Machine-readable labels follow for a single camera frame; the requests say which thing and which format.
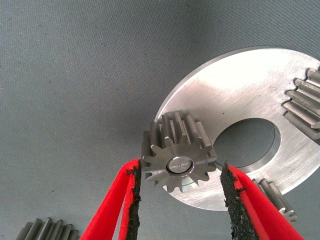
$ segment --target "center hole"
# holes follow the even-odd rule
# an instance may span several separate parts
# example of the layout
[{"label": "center hole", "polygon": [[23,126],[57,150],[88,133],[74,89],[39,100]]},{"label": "center hole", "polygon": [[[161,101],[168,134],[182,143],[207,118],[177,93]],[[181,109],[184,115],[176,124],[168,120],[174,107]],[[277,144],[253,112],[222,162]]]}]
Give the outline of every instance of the center hole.
[{"label": "center hole", "polygon": [[167,168],[174,174],[182,174],[188,171],[192,166],[192,159],[188,156],[175,156],[168,164]]},{"label": "center hole", "polygon": [[245,173],[261,168],[277,153],[280,146],[280,132],[272,122],[262,118],[248,118],[226,128],[215,140],[218,159]]}]

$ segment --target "brushed metal surface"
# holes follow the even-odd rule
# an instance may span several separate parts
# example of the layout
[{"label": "brushed metal surface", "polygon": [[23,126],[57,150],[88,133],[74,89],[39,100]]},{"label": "brushed metal surface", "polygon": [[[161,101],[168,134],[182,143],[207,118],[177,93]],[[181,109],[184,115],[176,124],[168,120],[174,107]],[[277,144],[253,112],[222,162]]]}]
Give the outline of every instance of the brushed metal surface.
[{"label": "brushed metal surface", "polygon": [[[155,121],[167,112],[188,111],[202,121],[212,143],[238,121],[271,121],[280,134],[278,150],[247,175],[272,181],[285,194],[320,165],[320,146],[284,117],[282,104],[290,99],[285,91],[294,90],[294,79],[305,79],[307,69],[319,66],[309,55],[281,48],[247,48],[224,54],[188,74],[164,100]],[[221,171],[208,174],[210,180],[199,181],[200,188],[175,190],[171,195],[196,208],[225,211]]]}]

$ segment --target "metal ring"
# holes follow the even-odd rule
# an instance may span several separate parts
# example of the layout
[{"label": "metal ring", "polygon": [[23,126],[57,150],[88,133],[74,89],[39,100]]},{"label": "metal ring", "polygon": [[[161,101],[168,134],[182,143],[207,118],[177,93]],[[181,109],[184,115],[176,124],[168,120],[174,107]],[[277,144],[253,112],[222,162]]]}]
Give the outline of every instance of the metal ring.
[{"label": "metal ring", "polygon": [[[201,120],[212,143],[232,124],[249,118],[272,122],[278,130],[271,155],[245,169],[251,179],[272,181],[282,194],[305,181],[320,165],[320,146],[285,117],[285,92],[295,90],[295,78],[320,62],[304,53],[281,48],[246,48],[214,58],[188,74],[167,96],[155,121],[164,113],[189,112]],[[188,192],[171,195],[190,206],[225,211],[221,171]]]}]

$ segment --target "spur gear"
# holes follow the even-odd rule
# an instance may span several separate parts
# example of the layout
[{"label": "spur gear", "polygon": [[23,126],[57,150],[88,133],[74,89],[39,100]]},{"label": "spur gear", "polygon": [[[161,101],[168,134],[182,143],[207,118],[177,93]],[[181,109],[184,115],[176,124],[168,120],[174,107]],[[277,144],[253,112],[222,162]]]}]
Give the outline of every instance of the spur gear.
[{"label": "spur gear", "polygon": [[142,172],[148,182],[166,186],[172,193],[187,186],[198,187],[198,180],[208,181],[208,172],[216,170],[217,154],[202,123],[179,112],[162,115],[161,123],[151,122],[143,133]]},{"label": "spur gear", "polygon": [[313,140],[320,139],[320,71],[309,69],[307,79],[294,80],[296,90],[289,90],[291,98],[283,107],[285,118]]}]

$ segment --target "gray background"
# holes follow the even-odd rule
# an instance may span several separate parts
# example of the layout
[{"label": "gray background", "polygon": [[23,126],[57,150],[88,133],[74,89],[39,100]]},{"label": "gray background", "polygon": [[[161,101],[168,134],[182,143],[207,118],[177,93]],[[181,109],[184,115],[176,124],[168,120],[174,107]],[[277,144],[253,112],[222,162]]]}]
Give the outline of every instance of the gray background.
[{"label": "gray background", "polygon": [[[0,4],[0,240],[26,221],[86,228],[170,90],[232,50],[320,59],[317,1],[9,1]],[[319,170],[286,194],[319,239]],[[227,212],[143,182],[139,240],[229,240]]]}]

